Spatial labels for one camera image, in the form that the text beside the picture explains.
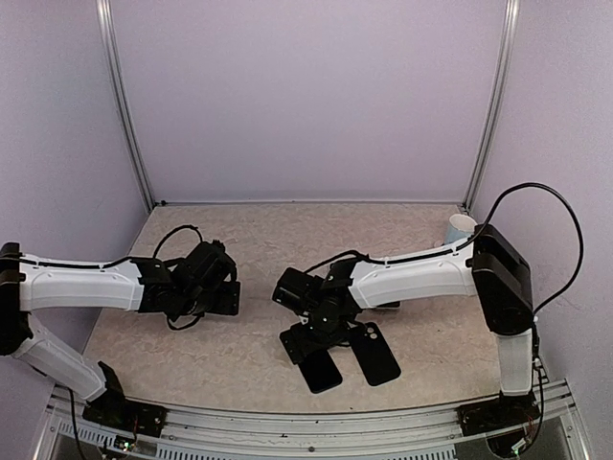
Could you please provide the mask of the black phone dark frame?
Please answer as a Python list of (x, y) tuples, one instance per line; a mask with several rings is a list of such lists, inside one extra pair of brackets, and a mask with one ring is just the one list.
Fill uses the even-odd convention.
[(328, 391), (343, 381), (342, 376), (327, 350), (308, 355), (298, 367), (306, 381), (309, 391), (320, 394)]

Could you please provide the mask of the black phone case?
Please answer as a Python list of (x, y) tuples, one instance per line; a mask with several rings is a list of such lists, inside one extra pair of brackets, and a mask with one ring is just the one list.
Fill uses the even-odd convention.
[(376, 323), (360, 323), (352, 327), (349, 343), (370, 386), (379, 386), (400, 377), (401, 369)]

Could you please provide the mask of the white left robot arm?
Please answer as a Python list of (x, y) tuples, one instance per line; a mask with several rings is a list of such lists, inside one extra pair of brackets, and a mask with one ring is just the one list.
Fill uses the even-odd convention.
[(161, 313), (168, 322), (207, 314), (235, 316), (238, 268), (220, 241), (200, 242), (187, 256), (162, 261), (127, 256), (109, 263), (57, 261), (26, 255), (16, 242), (1, 249), (1, 353), (71, 389), (114, 426), (134, 416), (114, 370), (53, 335), (34, 312), (115, 309)]

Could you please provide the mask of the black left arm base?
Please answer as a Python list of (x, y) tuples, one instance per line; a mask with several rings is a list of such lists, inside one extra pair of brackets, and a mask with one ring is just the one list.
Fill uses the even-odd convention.
[(86, 403), (83, 419), (136, 435), (159, 438), (168, 410), (162, 405), (128, 399), (115, 371), (102, 361), (98, 365), (104, 376), (104, 391)]

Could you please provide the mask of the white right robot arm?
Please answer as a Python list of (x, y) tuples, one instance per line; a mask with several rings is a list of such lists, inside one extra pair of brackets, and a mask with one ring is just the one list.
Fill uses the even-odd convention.
[(497, 343), (500, 393), (490, 418), (512, 424), (528, 406), (533, 391), (534, 307), (531, 269), (490, 224), (474, 235), (439, 249), (372, 259), (350, 250), (327, 260), (326, 276), (289, 267), (272, 299), (293, 311), (299, 322), (280, 340), (313, 393), (342, 381), (329, 351), (348, 346), (371, 386), (397, 379), (401, 370), (378, 326), (361, 323), (363, 311), (396, 308), (416, 299), (442, 296), (478, 298)]

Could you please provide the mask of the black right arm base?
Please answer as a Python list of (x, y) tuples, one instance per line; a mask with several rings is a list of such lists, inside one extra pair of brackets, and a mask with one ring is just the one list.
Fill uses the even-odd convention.
[(463, 435), (472, 436), (536, 420), (541, 410), (531, 390), (524, 396), (500, 393), (493, 399), (463, 404), (457, 413)]

